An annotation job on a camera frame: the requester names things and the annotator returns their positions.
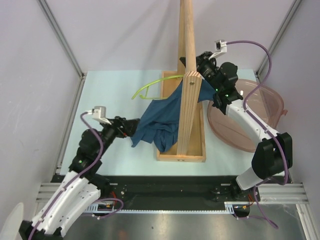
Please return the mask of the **pink translucent plastic bowl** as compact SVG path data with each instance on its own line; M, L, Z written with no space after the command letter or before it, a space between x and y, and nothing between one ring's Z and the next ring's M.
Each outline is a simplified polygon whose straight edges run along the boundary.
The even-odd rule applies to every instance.
M246 108L243 108L241 99L228 105L225 113L210 103L207 119L213 133L224 143L253 153L263 137L270 137L249 113L275 134L280 117L286 114L286 110L282 97L273 89L262 86L247 99Z

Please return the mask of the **green hanger with metal hook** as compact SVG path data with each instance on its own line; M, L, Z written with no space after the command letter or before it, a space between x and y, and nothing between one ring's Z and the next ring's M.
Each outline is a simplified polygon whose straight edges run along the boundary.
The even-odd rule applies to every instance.
M172 75L172 76L167 76L167 77L162 77L159 78L157 80L154 80L146 85L144 85L143 87L141 87L140 89L138 89L134 95L131 97L132 100L134 100L137 96L139 96L141 99L143 100L164 100L167 97L148 97L148 92L149 92L149 88L152 85L158 84L158 83L162 83L166 80L171 80L171 79L177 79L177 78L182 78L184 75L183 74L178 74L178 75Z

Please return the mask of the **aluminium frame post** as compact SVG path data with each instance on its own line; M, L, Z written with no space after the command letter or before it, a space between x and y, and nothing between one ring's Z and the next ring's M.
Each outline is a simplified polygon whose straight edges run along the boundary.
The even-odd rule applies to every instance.
M77 73L77 75L82 79L84 77L84 72L82 71L80 64L78 63L72 48L70 47L65 34L63 33L53 11L51 10L48 2L46 0L37 0L36 1L43 12L45 18L48 21L49 26L51 27L54 35L56 36L62 50L64 51L65 55L67 56L69 62L71 63L73 69Z
M275 53L278 45L280 44L282 38L284 37L284 35L285 35L286 31L288 30L290 24L292 23L294 17L298 13L299 8L301 7L303 2L304 2L304 0L294 0L292 2L289 10L287 11L283 21L280 24L279 29L277 30L273 40L271 41L271 44L270 44L269 48L268 48L268 52L269 52L269 54L271 56ZM263 72L263 70L265 69L265 67L268 66L268 62L269 62L268 56L267 56L267 54L265 54L263 60L259 64L259 67L255 71L255 75L257 77L260 77L260 75Z

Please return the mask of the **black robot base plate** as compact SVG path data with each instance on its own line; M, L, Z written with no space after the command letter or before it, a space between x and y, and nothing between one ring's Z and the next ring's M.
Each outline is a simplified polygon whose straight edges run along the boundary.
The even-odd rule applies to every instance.
M235 176L102 176L94 183L103 197L122 200L126 211L217 211L226 202L247 204L259 200L258 190L237 191Z

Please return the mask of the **wooden rack with tray base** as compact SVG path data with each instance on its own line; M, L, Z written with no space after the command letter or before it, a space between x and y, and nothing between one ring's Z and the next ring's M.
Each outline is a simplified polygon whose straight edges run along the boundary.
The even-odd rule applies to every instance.
M206 161L203 104L198 102L201 76L196 71L196 44L193 3L181 0L179 10L178 57L186 57L186 65L177 64L177 71L163 71L168 82L161 83L161 97L168 97L182 84L179 113L178 140L170 150L156 152L158 161L194 162Z

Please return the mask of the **left aluminium frame post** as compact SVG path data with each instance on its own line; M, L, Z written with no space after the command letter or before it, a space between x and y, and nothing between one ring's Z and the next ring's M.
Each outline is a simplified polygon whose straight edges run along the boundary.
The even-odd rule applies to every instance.
M37 0L36 1L43 12L45 18L48 21L49 26L51 27L54 35L56 36L62 50L64 51L65 55L67 56L69 62L71 63L73 69L77 73L77 75L82 79L84 77L84 72L82 71L80 64L78 63L72 48L70 47L65 34L63 33L53 11L51 10L48 2L46 0Z

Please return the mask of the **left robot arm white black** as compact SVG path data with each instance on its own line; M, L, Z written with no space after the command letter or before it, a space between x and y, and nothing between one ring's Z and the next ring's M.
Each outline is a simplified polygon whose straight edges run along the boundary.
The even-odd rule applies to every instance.
M24 240L62 240L73 223L94 202L110 196L107 178L97 173L101 158L116 138L132 137L140 119L116 116L102 119L102 130L82 133L76 155L58 189L32 220L23 220L19 235Z

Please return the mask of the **dark blue t shirt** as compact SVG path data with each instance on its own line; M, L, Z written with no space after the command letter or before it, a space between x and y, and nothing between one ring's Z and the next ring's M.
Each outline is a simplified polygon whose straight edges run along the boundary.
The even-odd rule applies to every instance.
M167 152L178 141L182 84L166 99L154 99L140 118L135 134L130 138L132 147L139 142L154 143L161 152Z

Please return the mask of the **right aluminium frame post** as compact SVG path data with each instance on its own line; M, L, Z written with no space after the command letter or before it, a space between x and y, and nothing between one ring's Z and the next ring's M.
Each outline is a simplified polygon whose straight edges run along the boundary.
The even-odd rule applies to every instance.
M292 23L294 17L298 13L299 8L301 7L303 2L304 2L304 0L294 0L292 2L289 10L287 11L283 21L280 24L279 29L277 30L273 40L271 41L271 44L270 44L269 48L268 48L268 52L269 52L269 54L271 56L275 53L278 45L280 44L282 38L284 37L284 35L285 35L286 31L288 30L290 24ZM265 54L263 60L259 64L259 67L255 71L255 75L257 77L260 77L260 75L263 72L263 70L265 69L265 67L268 66L268 62L269 62L268 56L267 56L267 54Z

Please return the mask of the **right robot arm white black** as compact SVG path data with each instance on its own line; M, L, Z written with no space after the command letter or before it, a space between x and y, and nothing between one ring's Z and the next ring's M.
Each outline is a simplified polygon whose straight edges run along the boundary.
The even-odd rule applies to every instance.
M255 144L251 166L235 178L230 188L231 196L242 201L248 196L249 189L281 172L286 184L289 168L293 165L292 137L267 125L245 104L236 89L238 67L231 62L217 66L212 52L205 51L196 57L196 70L215 90L213 106L238 123Z

